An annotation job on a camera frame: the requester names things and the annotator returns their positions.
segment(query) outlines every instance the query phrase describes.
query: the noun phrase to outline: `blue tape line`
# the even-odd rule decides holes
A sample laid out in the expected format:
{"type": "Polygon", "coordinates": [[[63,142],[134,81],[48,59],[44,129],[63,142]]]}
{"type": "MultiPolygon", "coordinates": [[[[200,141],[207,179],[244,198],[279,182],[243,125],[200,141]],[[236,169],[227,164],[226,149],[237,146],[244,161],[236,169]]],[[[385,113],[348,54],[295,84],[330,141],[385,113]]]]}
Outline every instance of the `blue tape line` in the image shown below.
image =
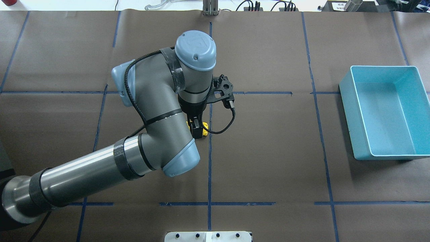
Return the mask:
{"type": "MultiPolygon", "coordinates": [[[[212,129],[212,104],[209,105],[209,129],[212,129]]],[[[208,231],[212,230],[212,134],[209,133],[208,157],[208,231]]]]}
{"type": "Polygon", "coordinates": [[[391,18],[393,19],[394,30],[396,31],[397,39],[399,40],[400,49],[402,50],[403,58],[405,59],[406,65],[409,65],[408,58],[406,57],[405,50],[403,49],[402,40],[400,39],[399,31],[397,29],[396,18],[394,17],[394,12],[391,12],[391,18]]]}
{"type": "MultiPolygon", "coordinates": [[[[169,206],[207,206],[207,202],[160,202],[161,207],[169,206]]],[[[211,206],[272,206],[276,202],[211,202],[211,206]]]]}
{"type": "Polygon", "coordinates": [[[76,242],[80,241],[80,236],[81,236],[82,226],[83,226],[83,219],[85,217],[85,209],[86,209],[86,197],[83,199],[83,203],[82,203],[82,211],[81,211],[81,217],[79,220],[79,228],[78,228],[78,235],[76,236],[76,242]]]}
{"type": "MultiPolygon", "coordinates": [[[[305,24],[305,21],[304,21],[304,13],[303,12],[301,12],[301,21],[302,21],[302,25],[303,25],[304,41],[305,41],[305,44],[306,44],[306,54],[307,54],[307,62],[308,62],[308,65],[309,65],[309,74],[310,74],[310,79],[312,81],[313,101],[315,103],[316,118],[317,118],[317,121],[318,121],[319,139],[321,140],[322,152],[324,154],[324,166],[326,168],[327,188],[329,190],[330,202],[333,202],[332,185],[330,183],[329,165],[327,163],[326,146],[324,144],[324,136],[323,136],[323,128],[322,128],[322,125],[321,125],[321,118],[319,116],[318,100],[316,98],[315,80],[313,79],[312,68],[311,68],[311,65],[310,65],[309,43],[307,41],[306,24],[305,24]]],[[[337,225],[337,222],[336,222],[336,212],[335,212],[334,205],[331,205],[331,209],[332,209],[332,219],[333,219],[333,227],[334,227],[334,232],[335,232],[335,239],[336,239],[336,242],[339,242],[338,225],[337,225]]]]}
{"type": "Polygon", "coordinates": [[[348,201],[315,202],[314,205],[430,205],[430,201],[348,201]]]}
{"type": "Polygon", "coordinates": [[[102,91],[4,91],[2,93],[4,94],[104,94],[104,92],[102,91]]]}
{"type": "MultiPolygon", "coordinates": [[[[103,109],[104,109],[104,103],[106,101],[106,90],[107,89],[108,89],[108,85],[106,85],[104,87],[103,100],[101,101],[100,115],[98,116],[97,131],[95,133],[94,146],[93,146],[93,149],[92,149],[93,152],[97,148],[98,135],[100,133],[101,116],[103,115],[103,109]]],[[[82,203],[81,218],[80,218],[80,221],[79,221],[79,228],[78,228],[78,235],[76,236],[76,242],[79,242],[80,241],[80,237],[81,237],[82,226],[83,226],[83,219],[85,217],[85,210],[86,210],[86,206],[87,206],[87,202],[86,201],[87,201],[87,197],[85,197],[83,199],[83,203],[82,203]]]]}
{"type": "Polygon", "coordinates": [[[340,92],[311,92],[310,94],[341,94],[340,92]]]}
{"type": "Polygon", "coordinates": [[[22,24],[21,32],[19,32],[18,40],[16,41],[15,47],[13,48],[12,55],[10,56],[9,64],[7,65],[6,72],[3,76],[3,81],[0,85],[0,93],[3,91],[4,84],[6,83],[7,75],[9,74],[10,66],[12,65],[13,58],[15,57],[16,50],[18,49],[19,42],[21,41],[22,34],[24,33],[25,26],[28,22],[28,17],[30,16],[30,11],[27,11],[27,16],[25,17],[24,23],[22,24]]]}
{"type": "MultiPolygon", "coordinates": [[[[83,202],[72,202],[68,206],[82,206],[83,202]]],[[[87,202],[87,206],[113,206],[113,202],[87,202]]]]}
{"type": "Polygon", "coordinates": [[[112,44],[113,48],[115,48],[115,45],[117,44],[117,35],[118,35],[118,27],[120,25],[120,17],[121,17],[121,11],[118,12],[117,26],[115,28],[114,42],[112,44]]]}
{"type": "Polygon", "coordinates": [[[293,95],[292,92],[275,92],[275,91],[267,91],[267,92],[259,92],[259,91],[252,91],[252,92],[233,92],[233,94],[288,94],[293,95]]]}

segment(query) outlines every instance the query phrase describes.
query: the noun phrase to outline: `red cup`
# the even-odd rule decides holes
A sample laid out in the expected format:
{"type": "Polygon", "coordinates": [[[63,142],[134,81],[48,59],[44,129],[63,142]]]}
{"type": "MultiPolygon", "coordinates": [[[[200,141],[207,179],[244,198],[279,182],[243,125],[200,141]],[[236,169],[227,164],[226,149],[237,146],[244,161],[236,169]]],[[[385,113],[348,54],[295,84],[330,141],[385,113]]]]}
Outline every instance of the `red cup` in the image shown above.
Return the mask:
{"type": "Polygon", "coordinates": [[[1,0],[6,6],[12,6],[15,4],[18,0],[1,0]]]}

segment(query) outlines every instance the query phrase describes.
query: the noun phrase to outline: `light blue joint cap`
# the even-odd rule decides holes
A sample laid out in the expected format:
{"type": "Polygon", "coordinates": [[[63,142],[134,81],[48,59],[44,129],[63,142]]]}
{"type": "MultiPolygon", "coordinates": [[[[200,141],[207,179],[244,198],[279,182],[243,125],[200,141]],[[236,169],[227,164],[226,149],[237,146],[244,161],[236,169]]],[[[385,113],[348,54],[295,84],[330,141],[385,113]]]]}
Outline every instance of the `light blue joint cap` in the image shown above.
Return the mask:
{"type": "Polygon", "coordinates": [[[162,170],[168,177],[174,177],[193,169],[200,161],[196,142],[192,139],[162,170]]]}
{"type": "MultiPolygon", "coordinates": [[[[124,64],[121,64],[119,66],[116,66],[112,69],[112,78],[114,79],[115,86],[118,89],[118,93],[126,107],[130,107],[132,105],[132,102],[130,101],[130,98],[127,95],[126,92],[126,86],[124,85],[124,74],[126,73],[127,67],[132,63],[134,60],[131,60],[129,62],[126,62],[124,64]]],[[[136,87],[135,87],[135,65],[132,66],[129,70],[129,75],[127,77],[127,81],[129,83],[130,92],[132,94],[132,97],[136,99],[136,87]]]]}
{"type": "Polygon", "coordinates": [[[210,71],[215,67],[215,42],[205,32],[184,32],[176,40],[175,52],[182,63],[194,70],[210,71]]]}

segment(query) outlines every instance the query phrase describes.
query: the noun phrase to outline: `light blue plastic container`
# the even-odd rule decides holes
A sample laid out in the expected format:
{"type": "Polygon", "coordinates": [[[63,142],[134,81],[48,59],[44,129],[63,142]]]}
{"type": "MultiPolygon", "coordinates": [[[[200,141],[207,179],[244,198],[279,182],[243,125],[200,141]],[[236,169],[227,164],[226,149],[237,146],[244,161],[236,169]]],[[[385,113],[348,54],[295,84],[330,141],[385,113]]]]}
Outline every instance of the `light blue plastic container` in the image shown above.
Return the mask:
{"type": "Polygon", "coordinates": [[[430,103],[416,67],[353,65],[339,87],[355,159],[430,157],[430,103]]]}

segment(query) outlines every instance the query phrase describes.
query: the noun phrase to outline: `yellow object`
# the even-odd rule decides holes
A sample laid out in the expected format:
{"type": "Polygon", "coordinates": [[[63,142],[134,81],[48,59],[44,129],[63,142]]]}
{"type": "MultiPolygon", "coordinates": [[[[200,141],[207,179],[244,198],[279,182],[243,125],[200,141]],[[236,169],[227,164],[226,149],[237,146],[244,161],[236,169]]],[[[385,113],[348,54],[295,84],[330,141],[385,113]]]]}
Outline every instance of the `yellow object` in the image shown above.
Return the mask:
{"type": "MultiPolygon", "coordinates": [[[[209,129],[208,123],[203,122],[203,126],[205,126],[206,129],[209,129]]],[[[208,136],[208,132],[205,129],[203,129],[203,137],[205,137],[205,136],[208,136]]]]}

